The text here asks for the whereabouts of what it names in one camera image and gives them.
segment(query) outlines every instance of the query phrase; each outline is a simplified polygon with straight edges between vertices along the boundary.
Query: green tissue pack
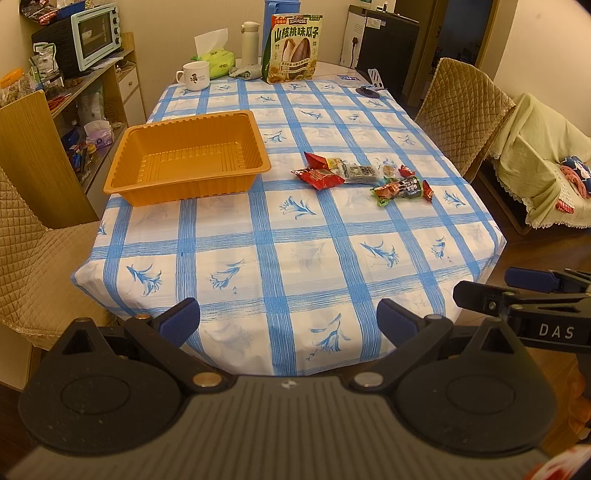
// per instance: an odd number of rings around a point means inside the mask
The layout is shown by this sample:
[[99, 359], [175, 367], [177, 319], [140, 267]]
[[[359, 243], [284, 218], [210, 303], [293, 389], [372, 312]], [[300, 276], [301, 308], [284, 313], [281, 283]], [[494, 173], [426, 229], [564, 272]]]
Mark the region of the green tissue pack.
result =
[[209, 63], [209, 77], [213, 80], [230, 73], [230, 69], [236, 64], [236, 56], [227, 50], [212, 50], [203, 57], [192, 57], [193, 61], [206, 61]]

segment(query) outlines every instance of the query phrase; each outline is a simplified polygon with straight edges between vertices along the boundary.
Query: quilted chair cover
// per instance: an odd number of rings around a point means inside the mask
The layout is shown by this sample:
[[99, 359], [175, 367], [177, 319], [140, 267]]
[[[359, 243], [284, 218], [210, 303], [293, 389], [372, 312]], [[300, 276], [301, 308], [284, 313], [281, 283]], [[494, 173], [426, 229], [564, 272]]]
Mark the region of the quilted chair cover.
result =
[[514, 107], [513, 100], [485, 73], [443, 58], [415, 121], [460, 174], [472, 181]]
[[46, 350], [77, 317], [108, 325], [107, 310], [70, 281], [98, 227], [46, 228], [0, 168], [0, 322]]

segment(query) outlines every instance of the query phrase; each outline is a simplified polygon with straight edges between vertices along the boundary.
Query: white mug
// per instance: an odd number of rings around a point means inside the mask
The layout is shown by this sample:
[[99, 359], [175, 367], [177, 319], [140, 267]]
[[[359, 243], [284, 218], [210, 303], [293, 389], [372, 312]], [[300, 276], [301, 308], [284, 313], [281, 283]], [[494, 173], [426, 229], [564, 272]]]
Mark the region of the white mug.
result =
[[184, 83], [188, 90], [194, 92], [209, 87], [209, 63], [206, 61], [186, 63], [183, 69], [177, 72], [177, 83]]

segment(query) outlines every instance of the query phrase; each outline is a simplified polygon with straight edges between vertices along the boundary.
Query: blue and white checkered tablecloth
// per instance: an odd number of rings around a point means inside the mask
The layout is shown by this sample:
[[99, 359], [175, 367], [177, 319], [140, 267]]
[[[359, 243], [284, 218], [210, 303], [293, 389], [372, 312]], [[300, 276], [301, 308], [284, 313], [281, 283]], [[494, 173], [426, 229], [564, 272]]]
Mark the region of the blue and white checkered tablecloth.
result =
[[[250, 109], [272, 169], [241, 194], [137, 208], [111, 197], [74, 283], [123, 318], [196, 298], [201, 325], [183, 348], [243, 374], [312, 374], [387, 354], [375, 318], [384, 297], [457, 319], [454, 285], [485, 280], [505, 239], [451, 162], [381, 95], [330, 81], [170, 86], [150, 122]], [[305, 151], [407, 165], [433, 204], [379, 207], [369, 186], [317, 192], [290, 173], [306, 166]]]

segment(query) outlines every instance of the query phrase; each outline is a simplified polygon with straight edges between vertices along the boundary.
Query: orange plastic tray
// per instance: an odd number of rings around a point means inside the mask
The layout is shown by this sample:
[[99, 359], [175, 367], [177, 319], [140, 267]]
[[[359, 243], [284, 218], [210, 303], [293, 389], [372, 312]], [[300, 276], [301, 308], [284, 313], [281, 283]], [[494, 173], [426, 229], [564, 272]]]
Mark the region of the orange plastic tray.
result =
[[128, 128], [103, 191], [137, 207], [245, 192], [270, 169], [252, 112], [188, 116]]

